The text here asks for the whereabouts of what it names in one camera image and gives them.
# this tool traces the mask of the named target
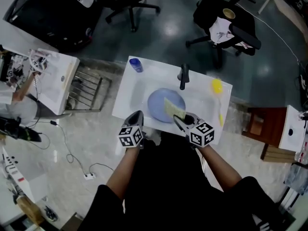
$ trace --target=person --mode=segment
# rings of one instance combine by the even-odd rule
[[[242,178],[209,145],[197,150],[223,192],[210,185],[200,157],[184,137],[162,132],[158,146],[144,139],[143,149],[127,148],[106,185],[98,187],[78,231],[119,227],[259,230],[252,214],[272,230],[281,230],[278,207],[255,178]]]
[[[30,74],[22,87],[13,91],[5,82],[0,81],[0,117],[17,120],[21,118],[21,124],[28,125],[36,116],[37,103],[26,96],[35,75],[39,72]]]

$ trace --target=yellow brush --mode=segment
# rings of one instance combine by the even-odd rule
[[[181,119],[185,119],[185,116],[186,116],[185,110],[178,108],[167,98],[165,98],[165,112],[168,114],[168,116],[172,118],[173,118],[173,115],[176,115]]]
[[[213,79],[212,80],[212,88],[214,94],[217,96],[218,102],[219,102],[219,123],[223,127],[223,117],[221,114],[221,100],[220,97],[223,93],[222,83],[220,79]]]

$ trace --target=fiducial marker cube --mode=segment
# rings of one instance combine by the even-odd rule
[[[189,131],[190,143],[205,147],[214,140],[214,128],[206,122],[198,124]]]
[[[139,126],[121,128],[117,137],[122,146],[126,148],[136,147],[143,139]]]

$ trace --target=black faucet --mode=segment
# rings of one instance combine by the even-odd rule
[[[188,72],[189,72],[190,68],[191,67],[188,64],[182,64],[182,66],[181,66],[181,71],[178,74],[178,79],[181,81],[181,84],[180,84],[181,90],[184,90],[185,89],[185,83],[189,82]]]

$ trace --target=blue cup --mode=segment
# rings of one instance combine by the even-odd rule
[[[138,58],[131,58],[129,60],[130,65],[133,67],[133,69],[136,70],[137,73],[143,72],[143,67],[141,62],[139,61]]]

